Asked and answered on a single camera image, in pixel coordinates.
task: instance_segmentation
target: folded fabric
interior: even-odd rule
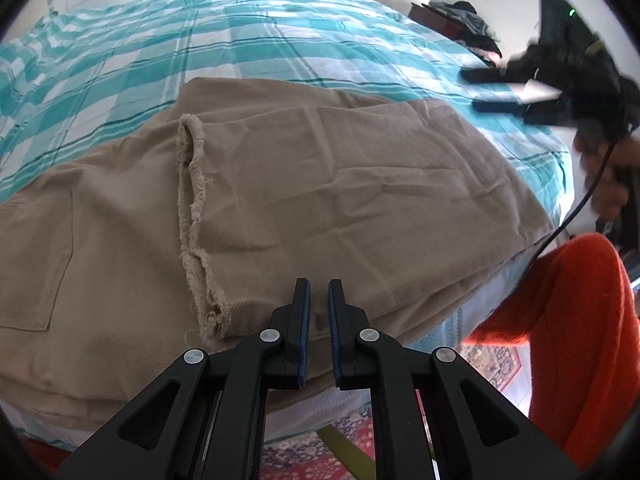
[[[263,329],[304,276],[308,387],[280,409],[332,386],[329,279],[406,343],[551,228],[444,102],[195,79],[0,205],[0,398],[94,430],[185,349]]]

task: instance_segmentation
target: bed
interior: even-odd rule
[[[270,78],[383,96],[441,98],[511,163],[557,225],[573,201],[571,158],[549,129],[476,114],[466,49],[370,0],[139,0],[40,20],[0,45],[0,202],[54,164],[133,132],[195,77]],[[456,346],[514,289],[522,254],[412,347]],[[270,415],[266,439],[322,426],[368,402],[329,390]],[[74,449],[89,433],[0,401],[17,431]]]

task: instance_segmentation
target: yellow strip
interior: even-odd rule
[[[340,431],[328,425],[316,433],[356,480],[376,480],[376,461]]]

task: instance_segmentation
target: patterned rug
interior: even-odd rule
[[[522,367],[515,348],[462,345],[458,352],[499,391],[507,387]],[[369,408],[334,422],[334,426],[375,458],[373,420]],[[317,434],[307,433],[265,446],[261,479],[350,480],[353,476]]]

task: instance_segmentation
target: hand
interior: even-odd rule
[[[608,144],[593,145],[590,138],[578,130],[574,139],[574,148],[581,153],[580,165],[586,172],[584,180],[586,188],[591,187],[593,180],[602,164],[602,157],[609,147]],[[591,197],[591,208],[599,218],[612,221],[620,217],[622,206],[629,200],[629,191],[616,181],[614,168],[635,167],[640,168],[640,143],[633,137],[626,137],[617,144],[609,163],[602,173],[602,178]]]

